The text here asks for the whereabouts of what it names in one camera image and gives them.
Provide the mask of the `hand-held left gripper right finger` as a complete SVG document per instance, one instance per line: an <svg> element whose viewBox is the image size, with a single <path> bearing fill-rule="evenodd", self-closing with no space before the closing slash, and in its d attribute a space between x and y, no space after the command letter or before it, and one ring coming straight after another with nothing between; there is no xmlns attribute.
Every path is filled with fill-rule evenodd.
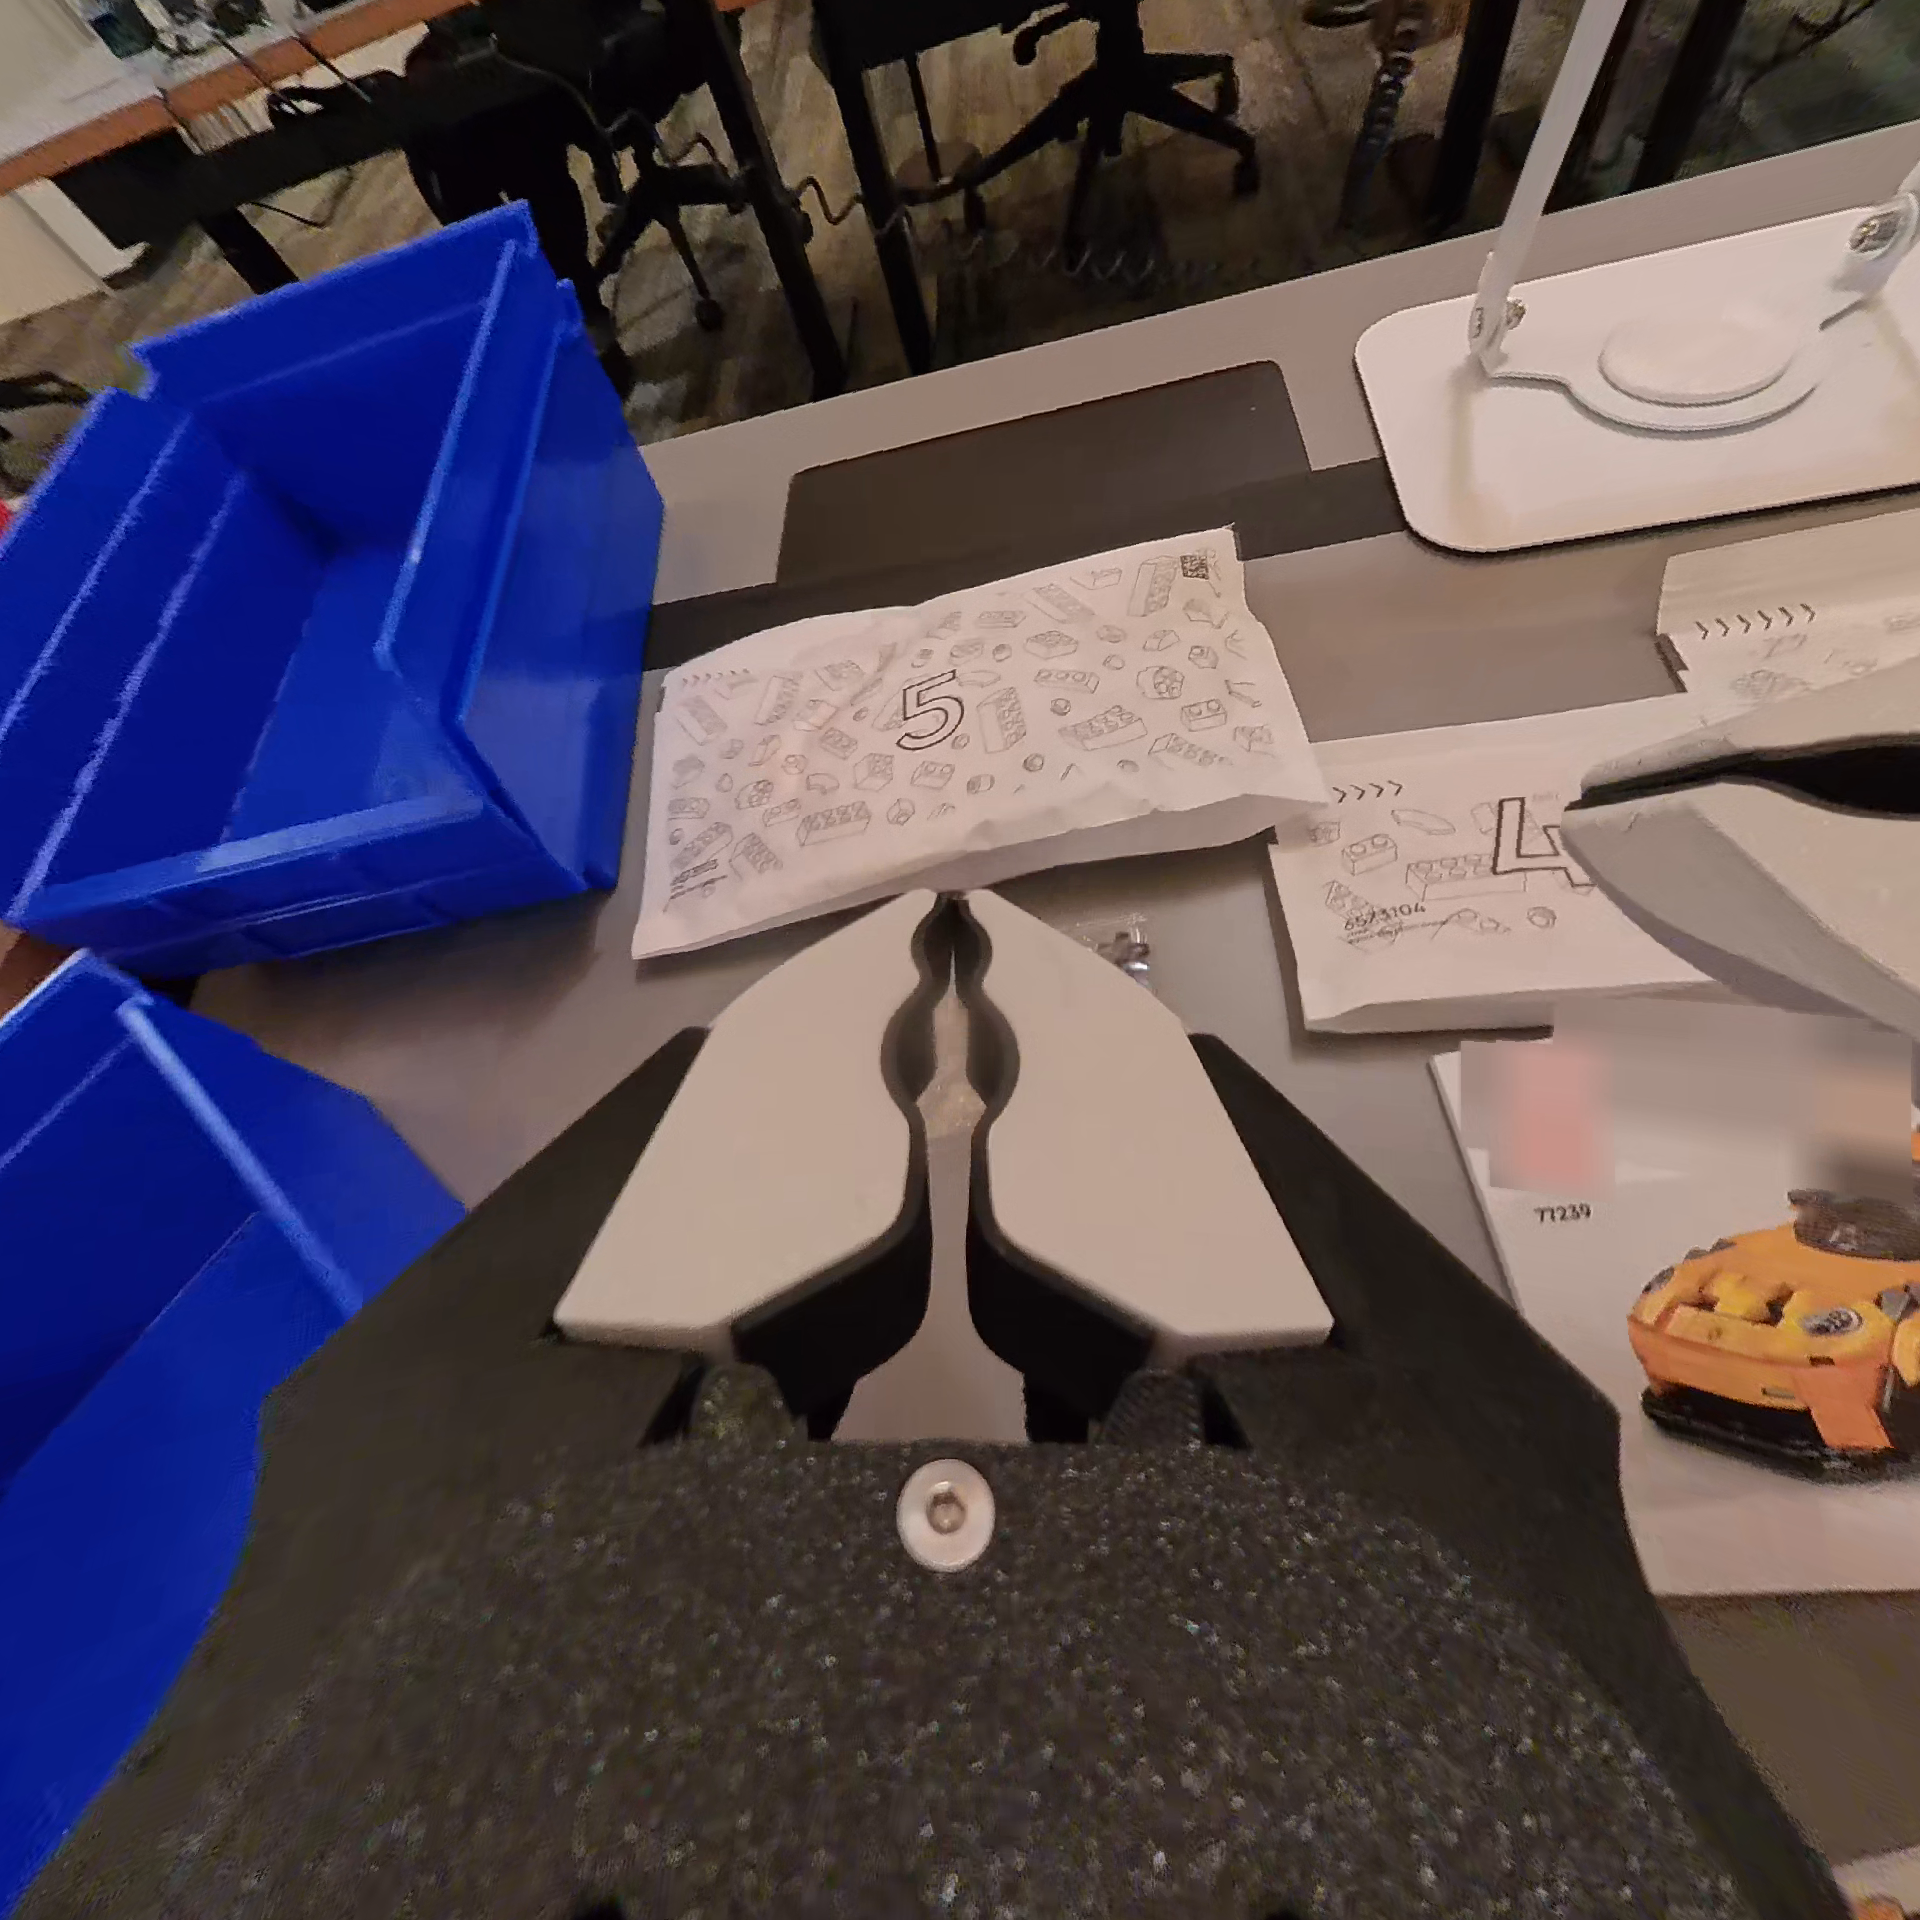
<svg viewBox="0 0 1920 1920"><path fill-rule="evenodd" d="M1027 1429L1094 1429L1139 1376L1332 1343L1332 1307L1178 1016L993 894L961 895L962 1280Z"/></svg>

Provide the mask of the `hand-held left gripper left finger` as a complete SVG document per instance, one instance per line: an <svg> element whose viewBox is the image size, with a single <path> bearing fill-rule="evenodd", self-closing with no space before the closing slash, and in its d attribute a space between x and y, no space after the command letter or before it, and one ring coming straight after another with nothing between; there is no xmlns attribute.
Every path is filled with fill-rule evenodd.
<svg viewBox="0 0 1920 1920"><path fill-rule="evenodd" d="M729 997L557 1302L590 1343L741 1359L827 1432L928 1302L919 1092L944 895L905 894Z"/></svg>

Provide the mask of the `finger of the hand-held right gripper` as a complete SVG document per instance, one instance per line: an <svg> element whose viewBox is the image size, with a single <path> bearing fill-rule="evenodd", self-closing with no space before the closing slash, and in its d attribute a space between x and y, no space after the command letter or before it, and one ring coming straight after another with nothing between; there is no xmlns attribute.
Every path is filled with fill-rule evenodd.
<svg viewBox="0 0 1920 1920"><path fill-rule="evenodd" d="M1591 763L1583 806L1664 801L1698 784L1762 784L1808 806L1914 806L1920 691L1812 689L1776 709L1742 709Z"/></svg>
<svg viewBox="0 0 1920 1920"><path fill-rule="evenodd" d="M1920 1036L1920 824L1781 784L1570 806L1566 844L1625 919L1723 990Z"/></svg>

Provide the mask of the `white brick-print paper bag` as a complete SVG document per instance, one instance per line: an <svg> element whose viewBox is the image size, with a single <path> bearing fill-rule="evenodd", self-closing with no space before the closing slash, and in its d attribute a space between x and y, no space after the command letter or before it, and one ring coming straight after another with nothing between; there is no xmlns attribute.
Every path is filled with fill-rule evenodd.
<svg viewBox="0 0 1920 1920"><path fill-rule="evenodd" d="M815 615L660 678L632 960L1326 801L1229 527Z"/></svg>
<svg viewBox="0 0 1920 1920"><path fill-rule="evenodd" d="M1307 1034L1539 1029L1708 996L1566 847L1580 779L1692 727L1680 695L1319 739L1332 806L1273 839Z"/></svg>
<svg viewBox="0 0 1920 1920"><path fill-rule="evenodd" d="M1692 695L1762 709L1920 653L1920 511L1664 562L1656 639Z"/></svg>

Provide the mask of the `white book stand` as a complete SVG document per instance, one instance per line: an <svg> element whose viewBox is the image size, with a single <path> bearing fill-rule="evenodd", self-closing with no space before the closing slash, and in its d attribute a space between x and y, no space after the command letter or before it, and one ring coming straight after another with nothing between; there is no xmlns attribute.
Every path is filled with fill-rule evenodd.
<svg viewBox="0 0 1920 1920"><path fill-rule="evenodd" d="M1871 204L1525 277L1623 7L1583 7L1466 302L1355 370L1413 536L1466 553L1903 492L1920 480L1920 169Z"/></svg>

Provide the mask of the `toy car instruction booklet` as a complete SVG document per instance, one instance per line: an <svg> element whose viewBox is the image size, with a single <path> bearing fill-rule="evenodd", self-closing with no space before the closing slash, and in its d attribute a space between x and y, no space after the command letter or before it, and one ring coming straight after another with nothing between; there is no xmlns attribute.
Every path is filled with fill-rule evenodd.
<svg viewBox="0 0 1920 1920"><path fill-rule="evenodd" d="M1914 1594L1914 1256L1786 1146L1619 1137L1607 1192L1489 1185L1461 1055L1425 1063L1503 1295L1619 1408L1656 1600Z"/></svg>

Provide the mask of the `short blue storage bin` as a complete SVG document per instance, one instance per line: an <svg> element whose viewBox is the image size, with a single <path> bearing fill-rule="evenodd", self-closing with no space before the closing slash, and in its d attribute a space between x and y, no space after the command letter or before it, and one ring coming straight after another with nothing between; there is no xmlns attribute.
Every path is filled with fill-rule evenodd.
<svg viewBox="0 0 1920 1920"><path fill-rule="evenodd" d="M267 1392L456 1219L359 1092L88 951L5 1016L5 1916L217 1608Z"/></svg>

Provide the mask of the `black office chair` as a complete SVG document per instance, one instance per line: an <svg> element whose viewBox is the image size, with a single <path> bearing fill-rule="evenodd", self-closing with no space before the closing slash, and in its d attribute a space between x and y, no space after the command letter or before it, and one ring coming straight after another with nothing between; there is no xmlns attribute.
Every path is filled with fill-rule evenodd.
<svg viewBox="0 0 1920 1920"><path fill-rule="evenodd" d="M677 177L659 154L660 115L708 81L693 30L642 0L487 0L440 17L406 58L406 79L493 45L534 93L406 143L409 182L440 224L528 204L542 253L573 288L590 347L620 392L632 387L604 277L647 224L669 227L698 324L720 325L681 204L741 204L708 162Z"/></svg>
<svg viewBox="0 0 1920 1920"><path fill-rule="evenodd" d="M1064 219L1066 269L1093 269L1093 182L1099 162L1120 154L1120 134L1129 115L1233 153L1235 199L1261 188L1259 143L1235 120L1233 53L1150 49L1135 0L1066 0L1031 7L1027 20L1004 24L1004 35L1012 35L1012 62L1031 62L1043 39L1075 24L1093 24L1093 62L1064 81L1064 93L1037 115L1043 136L1075 144Z"/></svg>

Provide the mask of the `wooden top office table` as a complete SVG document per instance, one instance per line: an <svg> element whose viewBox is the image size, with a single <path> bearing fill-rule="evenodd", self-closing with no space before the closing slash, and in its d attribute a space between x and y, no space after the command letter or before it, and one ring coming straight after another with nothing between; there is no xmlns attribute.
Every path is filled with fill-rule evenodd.
<svg viewBox="0 0 1920 1920"><path fill-rule="evenodd" d="M251 35L200 53L111 58L104 45L80 45L80 53L5 110L0 188L12 197L29 182L51 182L453 9L453 0L263 7Z"/></svg>

